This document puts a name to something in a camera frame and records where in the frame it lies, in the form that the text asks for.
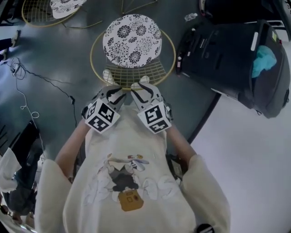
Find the black and white floral cushion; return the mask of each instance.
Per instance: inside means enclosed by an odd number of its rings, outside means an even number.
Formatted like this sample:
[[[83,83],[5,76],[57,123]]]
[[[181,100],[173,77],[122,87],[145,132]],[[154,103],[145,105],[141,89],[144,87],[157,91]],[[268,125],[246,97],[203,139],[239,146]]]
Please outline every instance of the black and white floral cushion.
[[[103,37],[107,58],[127,68],[149,64],[160,55],[161,46],[159,27],[144,15],[125,15],[113,21]]]
[[[55,19],[69,16],[79,9],[87,0],[50,0],[50,7]]]

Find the black cable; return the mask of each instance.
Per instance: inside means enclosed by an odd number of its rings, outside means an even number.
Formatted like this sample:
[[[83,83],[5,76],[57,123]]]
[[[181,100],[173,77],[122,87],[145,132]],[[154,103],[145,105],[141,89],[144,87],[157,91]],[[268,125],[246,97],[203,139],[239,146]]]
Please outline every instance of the black cable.
[[[56,82],[59,82],[59,83],[64,83],[64,84],[68,84],[67,82],[61,82],[59,80],[55,80],[55,79],[50,79],[50,78],[47,78],[47,77],[44,77],[42,75],[38,75],[38,74],[35,74],[33,72],[30,72],[29,70],[27,70],[25,68],[25,66],[21,63],[20,59],[17,57],[17,58],[13,58],[11,60],[11,64],[9,65],[7,62],[4,62],[4,64],[8,65],[10,67],[10,71],[11,73],[18,79],[18,80],[23,80],[25,77],[26,77],[26,73],[29,73],[29,74],[32,74],[48,83],[50,83],[52,86],[58,88],[61,92],[63,92],[68,98],[71,99],[71,104],[73,105],[73,110],[74,110],[74,120],[75,120],[75,127],[77,127],[77,119],[76,119],[76,114],[75,114],[75,99],[73,96],[69,96],[65,91],[63,91],[61,88],[59,88],[58,86],[56,86],[55,84],[53,84],[51,81],[56,81]],[[19,72],[19,70],[16,70],[16,66],[19,65],[20,66],[20,74],[17,75],[17,72]]]

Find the brown bag graphic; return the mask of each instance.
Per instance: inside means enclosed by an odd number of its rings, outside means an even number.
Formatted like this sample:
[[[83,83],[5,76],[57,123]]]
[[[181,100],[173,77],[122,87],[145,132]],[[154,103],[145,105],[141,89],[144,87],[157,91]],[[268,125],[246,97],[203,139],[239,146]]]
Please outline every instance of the brown bag graphic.
[[[120,192],[118,194],[118,199],[120,201],[121,209],[123,211],[140,209],[144,205],[144,201],[141,199],[137,190]]]

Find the cartoon graphic print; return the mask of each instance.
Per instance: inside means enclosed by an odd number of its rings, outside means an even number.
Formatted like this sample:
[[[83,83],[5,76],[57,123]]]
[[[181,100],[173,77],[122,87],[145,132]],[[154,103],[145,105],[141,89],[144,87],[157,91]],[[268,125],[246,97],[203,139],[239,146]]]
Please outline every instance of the cartoon graphic print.
[[[84,205],[102,201],[111,193],[113,201],[120,203],[123,211],[133,211],[143,207],[144,193],[151,200],[166,200],[179,191],[174,178],[168,175],[162,176],[158,182],[146,178],[141,184],[135,170],[142,172],[146,169],[145,165],[149,164],[142,155],[129,155],[127,159],[118,159],[111,155],[95,166],[97,173],[87,185]]]

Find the gold wire frame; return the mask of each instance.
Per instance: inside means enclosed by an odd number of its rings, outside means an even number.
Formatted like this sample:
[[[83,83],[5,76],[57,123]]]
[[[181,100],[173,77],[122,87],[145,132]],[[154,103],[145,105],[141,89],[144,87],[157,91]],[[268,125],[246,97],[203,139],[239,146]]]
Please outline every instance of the gold wire frame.
[[[65,18],[55,19],[50,7],[50,0],[25,0],[21,14],[24,22],[32,27],[50,27],[64,22],[77,11]]]
[[[140,9],[141,7],[144,7],[144,6],[147,6],[147,5],[150,5],[150,4],[153,4],[153,3],[156,3],[156,2],[158,2],[158,0],[153,0],[152,2],[149,2],[149,3],[147,3],[147,4],[144,4],[144,5],[138,6],[138,7],[134,8],[134,9],[131,9],[131,10],[126,11],[126,10],[131,6],[131,4],[132,4],[133,2],[134,2],[134,0],[131,0],[131,2],[129,3],[129,5],[128,5],[125,9],[123,9],[123,8],[124,8],[124,0],[122,0],[122,4],[121,4],[121,12],[122,12],[123,15],[126,15],[126,14],[128,14],[129,12],[132,12],[132,11],[134,11],[134,10]]]
[[[131,88],[134,90],[139,90],[140,87],[138,85],[136,86],[131,85],[134,83],[138,83],[143,76],[148,76],[150,79],[150,84],[153,85],[158,85],[159,83],[163,82],[174,69],[176,61],[176,50],[170,37],[164,31],[161,30],[161,32],[166,36],[167,40],[170,42],[171,47],[173,49],[173,62],[168,72],[165,71],[159,57],[155,58],[150,64],[137,68],[124,68],[116,66],[113,63],[111,63],[108,59],[106,59],[105,69],[109,69],[111,71],[113,80],[109,80],[108,78],[104,79],[103,74],[102,76],[100,76],[93,65],[94,46],[97,43],[97,41],[104,35],[104,32],[102,32],[94,41],[90,52],[90,63],[94,73],[100,80],[102,80],[107,85],[113,85],[113,83],[116,83],[120,85],[123,90],[127,91],[130,91]]]

